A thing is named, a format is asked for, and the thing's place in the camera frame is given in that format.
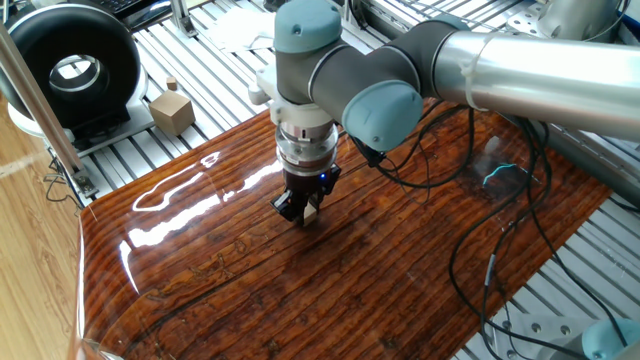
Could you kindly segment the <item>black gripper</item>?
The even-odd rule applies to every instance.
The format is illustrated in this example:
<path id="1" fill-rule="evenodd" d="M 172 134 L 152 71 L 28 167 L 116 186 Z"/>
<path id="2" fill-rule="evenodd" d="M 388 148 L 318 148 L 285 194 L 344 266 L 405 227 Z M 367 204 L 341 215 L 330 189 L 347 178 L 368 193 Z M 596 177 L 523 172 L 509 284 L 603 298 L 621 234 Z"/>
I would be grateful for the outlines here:
<path id="1" fill-rule="evenodd" d="M 286 190 L 273 198 L 270 205 L 287 221 L 301 224 L 303 197 L 308 198 L 308 204 L 319 213 L 325 196 L 333 191 L 340 174 L 341 168 L 337 164 L 332 164 L 328 170 L 311 176 L 284 171 Z"/>

